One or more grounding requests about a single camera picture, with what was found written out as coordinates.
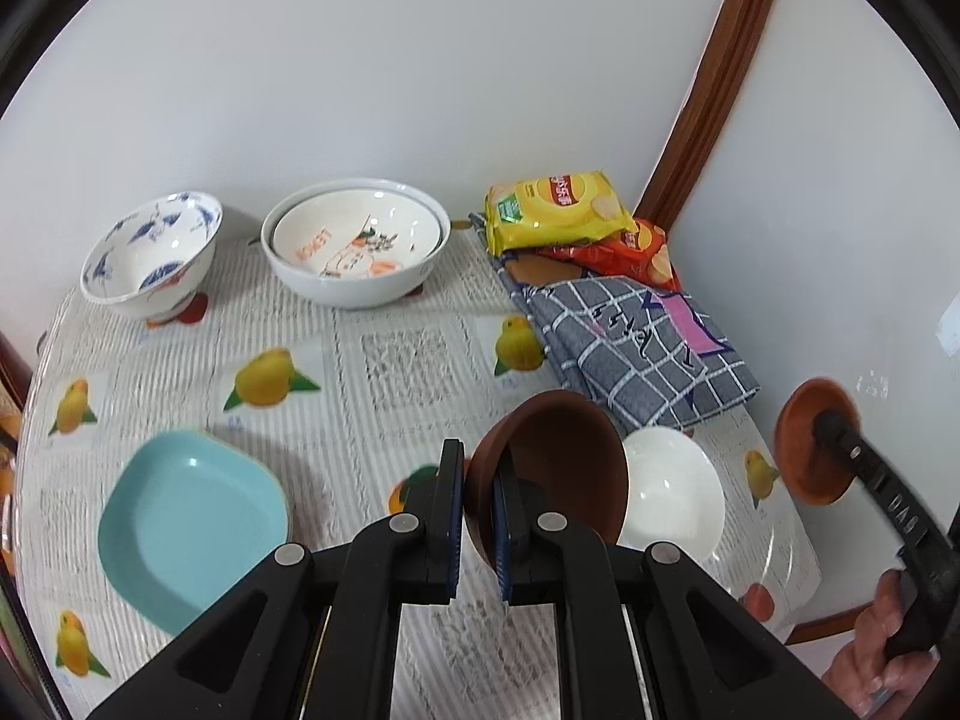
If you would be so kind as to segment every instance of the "red chip bag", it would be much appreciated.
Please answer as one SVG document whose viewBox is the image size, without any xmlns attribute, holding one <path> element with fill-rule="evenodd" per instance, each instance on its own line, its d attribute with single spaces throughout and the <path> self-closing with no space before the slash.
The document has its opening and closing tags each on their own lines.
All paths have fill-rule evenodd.
<svg viewBox="0 0 960 720">
<path fill-rule="evenodd" d="M 537 254 L 574 262 L 603 276 L 629 276 L 661 290 L 680 291 L 670 265 L 666 233 L 645 218 L 635 218 L 637 232 L 621 232 L 584 247 L 544 247 Z"/>
</svg>

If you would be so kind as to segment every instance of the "dish towel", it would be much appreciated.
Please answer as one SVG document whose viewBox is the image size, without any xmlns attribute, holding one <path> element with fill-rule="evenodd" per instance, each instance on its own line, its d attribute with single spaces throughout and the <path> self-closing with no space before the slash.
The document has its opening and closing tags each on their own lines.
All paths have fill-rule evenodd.
<svg viewBox="0 0 960 720">
<path fill-rule="evenodd" d="M 483 235 L 483 220 L 472 218 Z M 500 280 L 544 341 L 567 389 L 591 398 L 628 430 L 683 428 L 760 390 L 736 350 L 686 293 L 625 276 L 520 285 L 491 257 Z"/>
</svg>

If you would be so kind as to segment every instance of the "square plate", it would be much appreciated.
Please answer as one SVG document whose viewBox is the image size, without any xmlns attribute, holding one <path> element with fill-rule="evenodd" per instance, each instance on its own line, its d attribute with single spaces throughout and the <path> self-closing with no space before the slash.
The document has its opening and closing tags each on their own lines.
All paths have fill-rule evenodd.
<svg viewBox="0 0 960 720">
<path fill-rule="evenodd" d="M 120 596 L 177 635 L 285 543 L 289 523 L 266 466 L 180 430 L 136 450 L 104 507 L 97 546 Z"/>
</svg>

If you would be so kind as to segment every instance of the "screw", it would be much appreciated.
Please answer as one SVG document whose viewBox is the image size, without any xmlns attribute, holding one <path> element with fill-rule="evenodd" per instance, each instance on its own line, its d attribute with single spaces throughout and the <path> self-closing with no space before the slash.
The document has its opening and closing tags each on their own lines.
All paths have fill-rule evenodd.
<svg viewBox="0 0 960 720">
<path fill-rule="evenodd" d="M 394 514 L 390 518 L 390 530 L 394 533 L 413 533 L 418 525 L 419 519 L 416 519 L 416 514 L 404 512 L 403 514 Z"/>
<path fill-rule="evenodd" d="M 664 565 L 672 565 L 680 560 L 680 549 L 669 541 L 658 541 L 650 547 L 650 557 Z"/>
<path fill-rule="evenodd" d="M 274 552 L 274 560 L 280 565 L 296 565 L 304 559 L 306 550 L 299 544 L 289 543 L 278 546 Z"/>
<path fill-rule="evenodd" d="M 536 523 L 541 527 L 541 531 L 555 533 L 566 527 L 566 517 L 558 512 L 544 512 L 536 518 Z"/>
</svg>

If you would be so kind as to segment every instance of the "stacked bowls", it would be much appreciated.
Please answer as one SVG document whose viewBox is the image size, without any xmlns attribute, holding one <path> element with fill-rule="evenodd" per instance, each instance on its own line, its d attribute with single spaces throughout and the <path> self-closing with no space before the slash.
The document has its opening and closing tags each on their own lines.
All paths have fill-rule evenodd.
<svg viewBox="0 0 960 720">
<path fill-rule="evenodd" d="M 270 267 L 303 298 L 373 308 L 419 287 L 450 237 L 429 194 L 380 178 L 346 178 L 297 191 L 260 230 Z"/>
</svg>

